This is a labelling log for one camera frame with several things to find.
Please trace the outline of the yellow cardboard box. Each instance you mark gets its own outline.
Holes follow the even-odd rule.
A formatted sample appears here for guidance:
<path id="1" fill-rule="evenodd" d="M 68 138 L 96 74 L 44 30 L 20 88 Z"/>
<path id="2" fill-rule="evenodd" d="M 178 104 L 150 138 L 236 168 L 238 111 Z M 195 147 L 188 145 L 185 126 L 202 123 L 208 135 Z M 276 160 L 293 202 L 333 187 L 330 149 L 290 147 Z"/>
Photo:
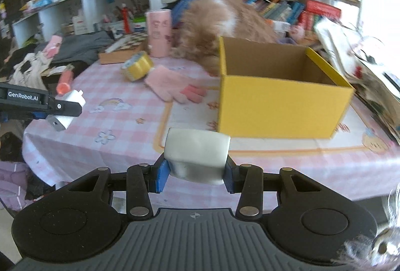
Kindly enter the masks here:
<path id="1" fill-rule="evenodd" d="M 353 87 L 313 49 L 220 38 L 218 131 L 240 138 L 330 138 Z"/>

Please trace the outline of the orange pink bottle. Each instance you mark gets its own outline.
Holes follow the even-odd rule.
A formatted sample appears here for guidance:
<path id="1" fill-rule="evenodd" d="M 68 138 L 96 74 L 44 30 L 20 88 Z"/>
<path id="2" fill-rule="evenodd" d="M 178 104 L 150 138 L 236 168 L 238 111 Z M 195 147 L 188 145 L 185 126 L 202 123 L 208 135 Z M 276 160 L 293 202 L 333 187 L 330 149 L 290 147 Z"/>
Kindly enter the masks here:
<path id="1" fill-rule="evenodd" d="M 73 69 L 74 66 L 72 64 L 69 64 L 61 73 L 60 79 L 58 80 L 58 85 L 56 87 L 58 95 L 65 95 L 71 91 L 71 85 L 74 78 Z"/>

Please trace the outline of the pink checkered tablecloth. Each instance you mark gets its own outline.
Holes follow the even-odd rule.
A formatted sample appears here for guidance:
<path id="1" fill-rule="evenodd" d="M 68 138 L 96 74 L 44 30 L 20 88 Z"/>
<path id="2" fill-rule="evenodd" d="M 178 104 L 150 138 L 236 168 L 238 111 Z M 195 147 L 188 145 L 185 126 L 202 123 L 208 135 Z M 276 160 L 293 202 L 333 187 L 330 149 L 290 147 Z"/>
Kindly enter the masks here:
<path id="1" fill-rule="evenodd" d="M 64 131 L 47 121 L 28 125 L 23 157 L 50 185 L 73 181 L 98 167 L 124 172 L 138 163 L 154 163 L 171 128 L 217 129 L 219 81 L 193 62 L 161 59 L 160 64 L 201 80 L 207 96 L 199 104 L 166 103 L 142 82 L 129 82 L 120 65 L 93 64 L 73 86 L 85 106 Z M 353 99 L 329 140 L 233 138 L 235 163 L 276 173 L 291 167 L 352 200 L 385 196 L 399 183 L 399 147 Z"/>

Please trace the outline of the cream white block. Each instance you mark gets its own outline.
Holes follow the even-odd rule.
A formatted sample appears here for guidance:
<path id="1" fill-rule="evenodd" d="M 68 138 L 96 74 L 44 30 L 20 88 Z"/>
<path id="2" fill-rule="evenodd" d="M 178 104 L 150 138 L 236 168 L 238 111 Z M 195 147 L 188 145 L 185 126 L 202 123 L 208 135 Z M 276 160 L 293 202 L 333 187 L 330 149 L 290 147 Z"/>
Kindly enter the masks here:
<path id="1" fill-rule="evenodd" d="M 230 136 L 218 132 L 170 128 L 165 139 L 164 158 L 175 178 L 220 185 L 230 143 Z"/>

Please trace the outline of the grey cloth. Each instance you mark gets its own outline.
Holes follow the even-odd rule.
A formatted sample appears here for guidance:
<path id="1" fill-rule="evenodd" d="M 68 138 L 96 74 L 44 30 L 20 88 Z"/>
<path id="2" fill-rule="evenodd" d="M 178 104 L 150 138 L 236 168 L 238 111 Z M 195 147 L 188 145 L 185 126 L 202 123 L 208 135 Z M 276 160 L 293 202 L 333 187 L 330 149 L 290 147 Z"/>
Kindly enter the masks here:
<path id="1" fill-rule="evenodd" d="M 48 43 L 49 42 L 44 42 L 39 44 L 35 48 L 34 54 L 42 52 Z M 51 63 L 66 64 L 81 61 L 91 65 L 98 61 L 98 54 L 103 52 L 112 43 L 114 43 L 114 40 L 111 38 L 110 34 L 104 30 L 81 35 L 62 36 L 60 50 L 58 54 L 52 58 Z"/>

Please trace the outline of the pink pig plush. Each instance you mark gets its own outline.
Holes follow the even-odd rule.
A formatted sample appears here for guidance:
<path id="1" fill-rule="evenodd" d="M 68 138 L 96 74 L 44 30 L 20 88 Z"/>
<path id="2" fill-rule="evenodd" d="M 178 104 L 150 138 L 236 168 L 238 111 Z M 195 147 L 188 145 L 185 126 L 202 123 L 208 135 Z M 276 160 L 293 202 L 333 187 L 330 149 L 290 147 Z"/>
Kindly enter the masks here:
<path id="1" fill-rule="evenodd" d="M 305 30 L 301 25 L 292 25 L 289 30 L 289 36 L 295 42 L 299 43 L 305 37 Z"/>

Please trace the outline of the yellow tape roll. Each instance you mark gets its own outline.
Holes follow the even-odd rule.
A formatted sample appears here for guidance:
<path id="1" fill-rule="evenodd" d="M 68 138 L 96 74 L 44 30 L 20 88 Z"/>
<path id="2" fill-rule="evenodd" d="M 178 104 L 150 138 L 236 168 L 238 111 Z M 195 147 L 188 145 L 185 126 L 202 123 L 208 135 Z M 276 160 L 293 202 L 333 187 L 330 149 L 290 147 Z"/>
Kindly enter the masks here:
<path id="1" fill-rule="evenodd" d="M 151 57 L 142 50 L 128 59 L 121 66 L 121 71 L 129 81 L 136 82 L 147 76 L 152 68 L 154 68 L 154 63 Z"/>

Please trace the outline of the wooden chessboard box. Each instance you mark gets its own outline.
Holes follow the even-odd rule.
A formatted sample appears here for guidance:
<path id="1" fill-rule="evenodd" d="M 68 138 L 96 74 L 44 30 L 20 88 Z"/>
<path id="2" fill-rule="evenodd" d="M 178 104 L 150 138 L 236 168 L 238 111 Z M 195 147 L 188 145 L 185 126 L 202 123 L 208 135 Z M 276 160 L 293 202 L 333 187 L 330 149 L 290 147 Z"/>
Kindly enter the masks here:
<path id="1" fill-rule="evenodd" d="M 98 54 L 101 65 L 124 63 L 140 51 L 147 51 L 147 34 L 135 32 L 125 35 Z"/>

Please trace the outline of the white charger adapter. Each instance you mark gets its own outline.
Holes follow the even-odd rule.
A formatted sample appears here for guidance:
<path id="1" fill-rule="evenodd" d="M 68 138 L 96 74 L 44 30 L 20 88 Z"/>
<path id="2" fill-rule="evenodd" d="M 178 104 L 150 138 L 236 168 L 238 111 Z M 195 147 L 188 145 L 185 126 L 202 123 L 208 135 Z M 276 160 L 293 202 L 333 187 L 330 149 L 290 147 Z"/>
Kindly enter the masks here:
<path id="1" fill-rule="evenodd" d="M 82 114 L 85 104 L 83 91 L 72 90 L 60 98 L 55 98 L 55 107 L 45 120 L 55 131 L 64 131 Z"/>

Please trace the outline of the pink phone case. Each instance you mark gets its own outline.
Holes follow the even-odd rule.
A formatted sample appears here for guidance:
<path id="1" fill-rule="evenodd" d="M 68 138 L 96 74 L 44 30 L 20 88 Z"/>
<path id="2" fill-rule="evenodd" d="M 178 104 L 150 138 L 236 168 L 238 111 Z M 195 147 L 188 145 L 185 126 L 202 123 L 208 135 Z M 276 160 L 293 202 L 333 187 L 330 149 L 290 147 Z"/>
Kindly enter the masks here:
<path id="1" fill-rule="evenodd" d="M 58 54 L 61 44 L 62 44 L 62 36 L 53 35 L 49 43 L 42 50 L 42 53 L 48 59 L 52 59 L 54 56 Z"/>

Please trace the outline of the fluffy orange cat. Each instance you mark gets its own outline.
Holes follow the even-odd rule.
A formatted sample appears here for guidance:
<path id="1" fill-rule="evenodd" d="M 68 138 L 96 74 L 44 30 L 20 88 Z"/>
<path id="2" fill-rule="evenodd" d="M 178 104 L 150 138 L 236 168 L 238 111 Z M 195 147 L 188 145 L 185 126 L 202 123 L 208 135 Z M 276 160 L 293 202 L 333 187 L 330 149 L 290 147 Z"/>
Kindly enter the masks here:
<path id="1" fill-rule="evenodd" d="M 182 14 L 178 40 L 170 56 L 194 61 L 210 75 L 218 76 L 221 37 L 258 43 L 279 40 L 266 19 L 242 0 L 194 0 Z"/>

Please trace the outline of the pink cylindrical container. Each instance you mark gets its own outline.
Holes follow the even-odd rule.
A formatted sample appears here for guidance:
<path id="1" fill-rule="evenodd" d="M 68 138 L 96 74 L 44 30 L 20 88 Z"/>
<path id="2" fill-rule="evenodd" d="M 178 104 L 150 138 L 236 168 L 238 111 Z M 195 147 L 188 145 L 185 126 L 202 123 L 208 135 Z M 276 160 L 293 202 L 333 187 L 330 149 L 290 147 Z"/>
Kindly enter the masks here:
<path id="1" fill-rule="evenodd" d="M 150 10 L 146 13 L 146 20 L 150 56 L 154 58 L 168 56 L 173 40 L 171 10 Z"/>

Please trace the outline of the pink knit glove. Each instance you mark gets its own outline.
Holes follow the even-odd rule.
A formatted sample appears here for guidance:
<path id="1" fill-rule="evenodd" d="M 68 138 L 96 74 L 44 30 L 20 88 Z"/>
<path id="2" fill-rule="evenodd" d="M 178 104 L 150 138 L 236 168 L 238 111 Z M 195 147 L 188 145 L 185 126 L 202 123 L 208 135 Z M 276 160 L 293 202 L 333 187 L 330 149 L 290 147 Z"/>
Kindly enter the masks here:
<path id="1" fill-rule="evenodd" d="M 161 100 L 170 103 L 201 103 L 206 89 L 191 77 L 172 71 L 162 65 L 152 68 L 144 79 L 145 84 Z"/>

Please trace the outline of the stack of papers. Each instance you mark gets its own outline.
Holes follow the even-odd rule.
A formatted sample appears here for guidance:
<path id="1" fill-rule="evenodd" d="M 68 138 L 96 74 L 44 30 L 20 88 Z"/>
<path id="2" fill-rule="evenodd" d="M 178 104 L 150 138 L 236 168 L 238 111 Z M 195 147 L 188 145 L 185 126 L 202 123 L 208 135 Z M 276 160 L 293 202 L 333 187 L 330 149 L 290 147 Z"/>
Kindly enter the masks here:
<path id="1" fill-rule="evenodd" d="M 353 85 L 373 119 L 399 142 L 399 70 L 382 41 L 327 18 L 315 25 L 315 33 L 331 65 Z"/>

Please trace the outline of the red book box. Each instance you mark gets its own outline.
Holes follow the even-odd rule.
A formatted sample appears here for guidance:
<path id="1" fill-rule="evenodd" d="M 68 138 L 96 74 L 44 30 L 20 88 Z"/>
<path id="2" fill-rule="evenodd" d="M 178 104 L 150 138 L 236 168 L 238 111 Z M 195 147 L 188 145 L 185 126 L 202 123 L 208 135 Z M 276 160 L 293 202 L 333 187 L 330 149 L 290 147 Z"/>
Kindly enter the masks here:
<path id="1" fill-rule="evenodd" d="M 313 31 L 316 24 L 326 17 L 332 21 L 339 21 L 342 11 L 332 5 L 316 0 L 299 0 L 303 5 L 303 10 L 298 17 L 298 23 L 306 31 Z"/>

